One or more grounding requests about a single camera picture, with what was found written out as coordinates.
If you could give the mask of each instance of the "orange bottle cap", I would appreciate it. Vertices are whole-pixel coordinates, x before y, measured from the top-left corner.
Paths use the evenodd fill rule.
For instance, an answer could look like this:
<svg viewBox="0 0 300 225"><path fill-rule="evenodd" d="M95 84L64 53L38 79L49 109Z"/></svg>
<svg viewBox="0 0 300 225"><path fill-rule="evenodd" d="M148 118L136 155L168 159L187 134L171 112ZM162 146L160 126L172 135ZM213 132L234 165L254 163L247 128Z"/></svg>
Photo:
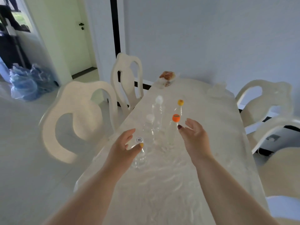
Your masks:
<svg viewBox="0 0 300 225"><path fill-rule="evenodd" d="M174 114L173 117L172 117L172 120L173 120L174 122L179 122L179 121L180 121L180 115Z"/></svg>
<svg viewBox="0 0 300 225"><path fill-rule="evenodd" d="M178 100L177 104L178 104L179 106L183 106L184 101L183 101L183 100Z"/></svg>

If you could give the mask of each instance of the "white door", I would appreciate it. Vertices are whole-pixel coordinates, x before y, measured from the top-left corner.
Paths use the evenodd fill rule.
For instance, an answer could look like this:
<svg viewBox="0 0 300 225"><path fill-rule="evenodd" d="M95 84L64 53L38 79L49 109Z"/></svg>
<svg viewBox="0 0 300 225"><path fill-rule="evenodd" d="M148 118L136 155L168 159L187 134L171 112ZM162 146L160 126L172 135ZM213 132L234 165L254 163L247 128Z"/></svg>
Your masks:
<svg viewBox="0 0 300 225"><path fill-rule="evenodd" d="M44 1L71 75L92 67L77 0Z"/></svg>

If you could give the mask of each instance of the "table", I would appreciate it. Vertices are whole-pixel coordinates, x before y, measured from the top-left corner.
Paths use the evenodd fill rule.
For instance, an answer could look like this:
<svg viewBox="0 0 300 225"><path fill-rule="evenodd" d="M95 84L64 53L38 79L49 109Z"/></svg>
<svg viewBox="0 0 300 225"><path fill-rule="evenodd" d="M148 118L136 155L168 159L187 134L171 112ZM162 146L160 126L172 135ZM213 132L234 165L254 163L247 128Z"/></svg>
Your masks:
<svg viewBox="0 0 300 225"><path fill-rule="evenodd" d="M216 160L268 210L234 95L225 90L221 97L211 97L207 94L209 88L211 85L193 79L177 79L163 89L154 83L79 178L77 186L102 167L111 145L123 131L136 128L133 139L140 136L155 98L162 95L166 107L163 126L170 123L178 99L183 99L179 124L184 125L187 117L201 123ZM180 134L176 134L175 148L165 152L155 146L147 154L144 167L130 168L119 180L103 224L215 224L196 169Z"/></svg>

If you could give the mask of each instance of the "hand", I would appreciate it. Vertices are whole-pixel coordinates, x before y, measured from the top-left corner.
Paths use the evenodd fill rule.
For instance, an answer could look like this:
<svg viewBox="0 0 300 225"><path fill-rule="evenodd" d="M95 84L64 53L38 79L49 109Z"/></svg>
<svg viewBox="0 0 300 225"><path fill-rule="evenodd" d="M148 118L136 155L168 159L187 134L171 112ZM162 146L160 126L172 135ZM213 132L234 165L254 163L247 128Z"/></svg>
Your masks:
<svg viewBox="0 0 300 225"><path fill-rule="evenodd" d="M116 142L112 145L107 159L103 165L105 169L109 170L109 172L111 172L112 175L117 178L117 180L119 180L128 170L133 162L133 159L143 148L143 143L140 143L134 146L132 149L127 150L127 142L132 139L132 134L134 132L135 129L130 129L123 132L118 137Z"/></svg>
<svg viewBox="0 0 300 225"><path fill-rule="evenodd" d="M178 129L185 142L185 148L192 159L192 163L196 166L201 159L213 157L208 135L202 125L193 119L187 118L185 124L190 128L178 125Z"/></svg>

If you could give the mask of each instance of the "chair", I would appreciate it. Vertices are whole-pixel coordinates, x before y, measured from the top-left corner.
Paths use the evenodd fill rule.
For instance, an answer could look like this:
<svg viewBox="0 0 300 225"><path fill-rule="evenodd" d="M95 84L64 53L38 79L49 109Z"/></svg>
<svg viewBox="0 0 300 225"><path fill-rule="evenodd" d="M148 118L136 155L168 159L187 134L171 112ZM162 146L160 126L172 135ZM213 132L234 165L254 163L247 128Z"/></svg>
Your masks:
<svg viewBox="0 0 300 225"><path fill-rule="evenodd" d="M259 168L270 212L280 224L300 224L300 148L277 151Z"/></svg>
<svg viewBox="0 0 300 225"><path fill-rule="evenodd" d="M292 86L286 82L269 82L267 80L253 80L247 83L236 96L239 105L247 90L260 86L261 96L254 98L247 103L241 112L244 127L263 121L272 106L282 106L283 114L293 113L293 102L291 99Z"/></svg>
<svg viewBox="0 0 300 225"><path fill-rule="evenodd" d="M118 110L115 91L109 83L103 81L91 83L72 81L61 87L54 103L40 120L43 144L52 156L62 162L74 163L78 158L77 154L62 147L56 139L55 126L63 114L73 114L73 129L79 138L96 145L103 140L101 109L90 100L92 94L98 89L105 90L110 97L110 121L113 130L116 131Z"/></svg>
<svg viewBox="0 0 300 225"><path fill-rule="evenodd" d="M135 90L134 90L134 75L130 68L132 62L135 62L139 67L138 82L137 82L137 87L140 94L139 98L136 97ZM118 71L121 72L121 86L128 99L129 107L127 106L127 102L120 90L120 86L118 82ZM144 96L143 69L142 69L141 60L135 56L129 56L127 54L119 53L117 56L117 60L115 61L115 64L112 68L110 83L117 94L117 100L121 105L125 117L127 117L130 114L130 112L133 110L133 108L137 105L137 103L141 100L141 98Z"/></svg>
<svg viewBox="0 0 300 225"><path fill-rule="evenodd" d="M270 136L276 130L286 125L292 125L300 128L300 118L294 116L279 115L263 123L256 131L247 134L252 154L261 146L266 137Z"/></svg>

